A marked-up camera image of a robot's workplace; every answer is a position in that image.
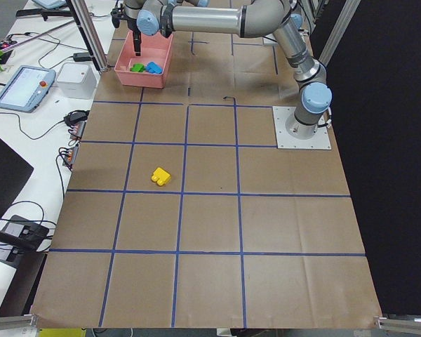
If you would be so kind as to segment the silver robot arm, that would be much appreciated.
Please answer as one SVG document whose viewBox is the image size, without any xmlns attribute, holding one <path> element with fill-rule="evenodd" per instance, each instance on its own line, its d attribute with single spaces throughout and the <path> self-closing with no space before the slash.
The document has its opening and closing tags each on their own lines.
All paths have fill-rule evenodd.
<svg viewBox="0 0 421 337">
<path fill-rule="evenodd" d="M 112 12 L 114 26 L 125 21 L 133 32 L 135 51 L 141 36 L 172 32 L 235 34 L 253 39 L 273 35 L 293 68 L 300 101 L 292 118 L 298 126 L 317 126 L 328 111 L 332 92 L 326 68 L 313 58 L 292 19 L 289 1 L 252 1 L 240 8 L 211 8 L 207 1 L 124 1 Z"/>
</svg>

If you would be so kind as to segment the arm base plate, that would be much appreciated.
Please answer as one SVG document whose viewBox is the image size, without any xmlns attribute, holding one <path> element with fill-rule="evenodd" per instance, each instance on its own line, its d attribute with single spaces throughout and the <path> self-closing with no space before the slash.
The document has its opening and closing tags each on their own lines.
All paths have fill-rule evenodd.
<svg viewBox="0 0 421 337">
<path fill-rule="evenodd" d="M 328 129 L 321 117 L 318 124 L 305 126 L 295 118 L 296 107 L 273 106 L 277 148 L 281 150 L 331 150 Z"/>
</svg>

